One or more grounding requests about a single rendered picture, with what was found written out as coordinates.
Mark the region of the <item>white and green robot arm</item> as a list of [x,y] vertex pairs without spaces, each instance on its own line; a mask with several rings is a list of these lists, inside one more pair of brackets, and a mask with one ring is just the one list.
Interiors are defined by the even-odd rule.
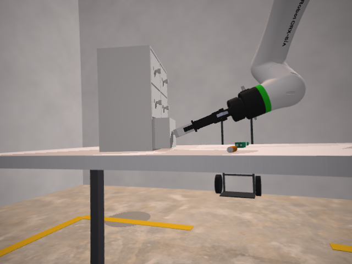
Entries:
[[251,73],[260,85],[238,93],[247,119],[290,107],[306,92],[304,79],[286,61],[302,15],[310,0],[273,0],[265,30],[251,62]]

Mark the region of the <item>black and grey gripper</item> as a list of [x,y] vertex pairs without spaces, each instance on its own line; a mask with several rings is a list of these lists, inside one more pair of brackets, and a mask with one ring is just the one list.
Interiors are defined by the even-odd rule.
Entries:
[[212,113],[211,115],[208,115],[194,122],[191,121],[190,124],[174,129],[173,131],[175,137],[178,138],[192,131],[197,132],[197,129],[203,128],[213,123],[216,124],[218,122],[225,121],[229,116],[232,116],[235,122],[245,119],[246,114],[244,111],[244,107],[238,97],[228,100],[227,106],[228,108],[225,110],[221,108],[218,111]]

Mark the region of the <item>orange aa battery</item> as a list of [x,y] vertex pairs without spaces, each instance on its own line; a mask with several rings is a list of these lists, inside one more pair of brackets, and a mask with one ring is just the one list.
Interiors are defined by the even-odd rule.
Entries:
[[230,146],[230,147],[227,148],[227,151],[229,153],[235,152],[235,151],[237,151],[237,147],[236,146]]

